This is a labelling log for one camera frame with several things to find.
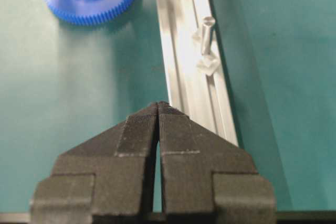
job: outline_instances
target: teal surface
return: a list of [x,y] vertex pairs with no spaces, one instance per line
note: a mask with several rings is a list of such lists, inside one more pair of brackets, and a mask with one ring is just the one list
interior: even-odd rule
[[0,27],[0,212],[27,211],[58,154],[167,100],[156,3],[85,28],[2,0]]
[[336,210],[334,0],[212,0],[239,141],[278,210]]

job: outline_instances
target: gripper jaw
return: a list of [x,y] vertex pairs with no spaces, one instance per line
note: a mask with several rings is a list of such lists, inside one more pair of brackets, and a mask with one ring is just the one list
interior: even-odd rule
[[165,102],[61,154],[31,223],[147,223],[158,141],[165,222],[275,223],[271,184],[251,156]]

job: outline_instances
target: green table surface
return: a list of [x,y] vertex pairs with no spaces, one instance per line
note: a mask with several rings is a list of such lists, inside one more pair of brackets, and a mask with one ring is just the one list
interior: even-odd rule
[[[278,210],[335,210],[336,4],[211,2],[239,144]],[[3,0],[0,27],[0,212],[27,211],[59,153],[167,100],[156,3],[88,28]],[[159,176],[154,196],[160,211]]]
[[336,3],[212,0],[239,143],[278,210],[336,210]]
[[156,1],[88,28],[2,0],[0,28],[0,212],[27,211],[58,154],[168,100]]

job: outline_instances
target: gear teeth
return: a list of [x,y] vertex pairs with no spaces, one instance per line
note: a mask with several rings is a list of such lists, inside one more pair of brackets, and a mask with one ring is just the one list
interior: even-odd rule
[[107,9],[102,12],[97,12],[93,15],[87,16],[77,16],[75,14],[70,14],[64,12],[63,10],[54,6],[50,0],[45,0],[49,9],[53,12],[55,16],[64,20],[65,22],[74,24],[74,25],[81,25],[81,26],[92,26],[92,25],[99,25],[105,22],[111,21],[118,17],[120,14],[125,12],[133,3],[134,0],[122,0],[118,5]]

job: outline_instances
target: aluminum rail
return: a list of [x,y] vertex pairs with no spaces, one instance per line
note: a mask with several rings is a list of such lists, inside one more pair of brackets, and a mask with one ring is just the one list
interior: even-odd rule
[[238,145],[209,0],[156,0],[169,102]]

